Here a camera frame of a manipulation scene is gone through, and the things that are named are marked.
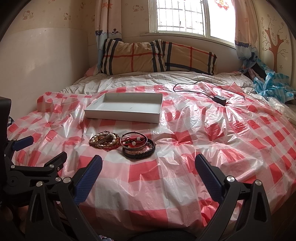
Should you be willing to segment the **blue white plastic bag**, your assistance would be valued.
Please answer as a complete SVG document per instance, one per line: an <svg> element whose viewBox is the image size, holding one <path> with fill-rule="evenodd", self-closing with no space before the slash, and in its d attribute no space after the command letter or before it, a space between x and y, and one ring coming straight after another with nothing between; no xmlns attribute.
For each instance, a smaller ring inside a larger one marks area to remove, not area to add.
<svg viewBox="0 0 296 241"><path fill-rule="evenodd" d="M265 99L274 97L281 103L286 103L295 99L295 89L290 86L289 76L275 72L259 58L256 60L256 64L266 74L265 78L261 78L257 75L252 77L254 89L257 94L263 96Z"/></svg>

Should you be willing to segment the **plaid pillow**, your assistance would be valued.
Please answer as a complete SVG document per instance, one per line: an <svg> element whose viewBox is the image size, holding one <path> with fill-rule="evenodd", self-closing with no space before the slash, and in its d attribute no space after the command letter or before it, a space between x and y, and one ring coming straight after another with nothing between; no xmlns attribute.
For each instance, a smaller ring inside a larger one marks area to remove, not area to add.
<svg viewBox="0 0 296 241"><path fill-rule="evenodd" d="M165 72L162 41L125 43L107 39L99 72L118 75L132 72Z"/></svg>
<svg viewBox="0 0 296 241"><path fill-rule="evenodd" d="M217 56L192 46L162 41L167 71L189 71L214 75L217 73Z"/></svg>

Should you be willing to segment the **right plaid pillow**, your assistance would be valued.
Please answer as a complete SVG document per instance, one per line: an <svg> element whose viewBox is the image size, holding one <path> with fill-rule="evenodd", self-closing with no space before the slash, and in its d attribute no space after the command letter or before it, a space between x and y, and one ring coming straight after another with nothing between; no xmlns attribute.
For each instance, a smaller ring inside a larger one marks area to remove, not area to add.
<svg viewBox="0 0 296 241"><path fill-rule="evenodd" d="M189 71L214 75L217 73L217 56L192 46L162 41L167 71Z"/></svg>

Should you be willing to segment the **left plaid pillow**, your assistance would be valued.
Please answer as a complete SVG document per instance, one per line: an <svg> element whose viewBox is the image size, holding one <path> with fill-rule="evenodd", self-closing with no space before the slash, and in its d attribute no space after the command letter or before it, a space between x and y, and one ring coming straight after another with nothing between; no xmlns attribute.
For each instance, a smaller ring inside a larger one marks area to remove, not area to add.
<svg viewBox="0 0 296 241"><path fill-rule="evenodd" d="M99 72L118 75L132 72L165 72L162 41L125 43L107 39Z"/></svg>

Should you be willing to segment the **window with white frame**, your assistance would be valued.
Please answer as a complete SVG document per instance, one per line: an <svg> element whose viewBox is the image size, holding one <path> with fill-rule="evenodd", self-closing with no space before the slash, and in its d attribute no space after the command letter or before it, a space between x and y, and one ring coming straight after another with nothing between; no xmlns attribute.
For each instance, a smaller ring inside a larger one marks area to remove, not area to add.
<svg viewBox="0 0 296 241"><path fill-rule="evenodd" d="M233 1L152 0L149 3L149 32L204 38L234 47Z"/></svg>

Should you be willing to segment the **left patterned curtain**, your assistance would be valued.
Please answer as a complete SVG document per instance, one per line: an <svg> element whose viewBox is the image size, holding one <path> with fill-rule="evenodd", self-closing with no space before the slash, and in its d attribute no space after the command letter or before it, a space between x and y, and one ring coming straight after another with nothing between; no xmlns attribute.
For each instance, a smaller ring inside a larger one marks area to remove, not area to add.
<svg viewBox="0 0 296 241"><path fill-rule="evenodd" d="M122 40L121 0L97 0L95 6L95 36L98 50L99 68L103 59L103 46L106 39Z"/></svg>

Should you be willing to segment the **right patterned curtain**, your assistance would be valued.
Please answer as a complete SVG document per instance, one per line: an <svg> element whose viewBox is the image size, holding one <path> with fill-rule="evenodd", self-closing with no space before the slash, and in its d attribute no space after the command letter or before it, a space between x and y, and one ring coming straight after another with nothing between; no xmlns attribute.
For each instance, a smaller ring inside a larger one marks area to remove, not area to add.
<svg viewBox="0 0 296 241"><path fill-rule="evenodd" d="M258 58L259 28L253 1L233 0L235 10L235 48L245 73Z"/></svg>

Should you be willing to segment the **white striped bed sheet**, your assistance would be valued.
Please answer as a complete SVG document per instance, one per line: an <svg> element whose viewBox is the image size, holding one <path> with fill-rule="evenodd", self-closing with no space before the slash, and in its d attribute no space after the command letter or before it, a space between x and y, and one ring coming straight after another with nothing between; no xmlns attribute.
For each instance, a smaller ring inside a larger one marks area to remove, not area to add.
<svg viewBox="0 0 296 241"><path fill-rule="evenodd" d="M95 76L82 77L73 85L65 87L60 92L66 94L95 94L103 90L118 87L137 87L161 84L188 83L197 81L211 82L217 85L236 83L244 92L255 93L253 82L240 72L206 75L196 72L167 71L167 72L133 72L120 75L98 73Z"/></svg>

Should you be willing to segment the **patterned curtain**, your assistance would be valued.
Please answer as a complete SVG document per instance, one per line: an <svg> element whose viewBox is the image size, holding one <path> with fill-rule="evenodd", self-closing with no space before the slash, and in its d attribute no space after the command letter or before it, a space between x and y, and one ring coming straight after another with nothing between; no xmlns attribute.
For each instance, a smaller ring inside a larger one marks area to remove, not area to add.
<svg viewBox="0 0 296 241"><path fill-rule="evenodd" d="M97 0L95 6L95 36L98 50L99 68L103 59L103 46L106 39L122 40L121 0Z"/></svg>
<svg viewBox="0 0 296 241"><path fill-rule="evenodd" d="M259 28L253 1L233 0L235 10L235 48L245 73L258 58Z"/></svg>

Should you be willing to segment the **red white checkered plastic sheet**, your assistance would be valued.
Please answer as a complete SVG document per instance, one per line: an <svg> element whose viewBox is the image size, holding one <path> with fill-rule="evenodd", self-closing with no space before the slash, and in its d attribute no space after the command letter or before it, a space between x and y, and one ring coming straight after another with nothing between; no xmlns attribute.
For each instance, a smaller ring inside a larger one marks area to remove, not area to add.
<svg viewBox="0 0 296 241"><path fill-rule="evenodd" d="M43 166L61 152L68 155L62 177L73 176L95 155L102 171L81 209L98 233L147 230L153 226L188 228L207 225L218 204L195 169L203 154L224 174L240 182L260 180L272 211L295 192L295 128L265 101L243 94L236 85L222 88L200 82L189 92L171 84L119 87L113 93L161 93L158 124L90 120L84 109L100 97L47 92L37 110L17 119L9 139L32 136L34 143L16 152L13 161ZM103 131L122 135L137 131L156 143L147 159L131 161L121 149L104 151L89 145Z"/></svg>

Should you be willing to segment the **white headboard panel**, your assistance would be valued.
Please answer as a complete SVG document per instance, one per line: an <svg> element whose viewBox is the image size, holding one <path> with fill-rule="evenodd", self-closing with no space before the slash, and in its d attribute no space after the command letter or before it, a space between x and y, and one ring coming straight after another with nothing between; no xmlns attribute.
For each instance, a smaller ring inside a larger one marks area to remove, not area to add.
<svg viewBox="0 0 296 241"><path fill-rule="evenodd" d="M1 96L12 100L14 120L36 110L39 96L72 85L88 68L83 30L37 28L1 40Z"/></svg>

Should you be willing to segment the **white shallow cardboard box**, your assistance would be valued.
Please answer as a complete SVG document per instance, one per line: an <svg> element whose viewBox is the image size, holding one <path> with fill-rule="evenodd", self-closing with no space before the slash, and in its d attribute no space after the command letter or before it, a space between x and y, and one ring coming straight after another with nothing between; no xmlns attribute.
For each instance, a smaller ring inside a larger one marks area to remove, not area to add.
<svg viewBox="0 0 296 241"><path fill-rule="evenodd" d="M84 109L87 118L159 123L161 93L105 93Z"/></svg>

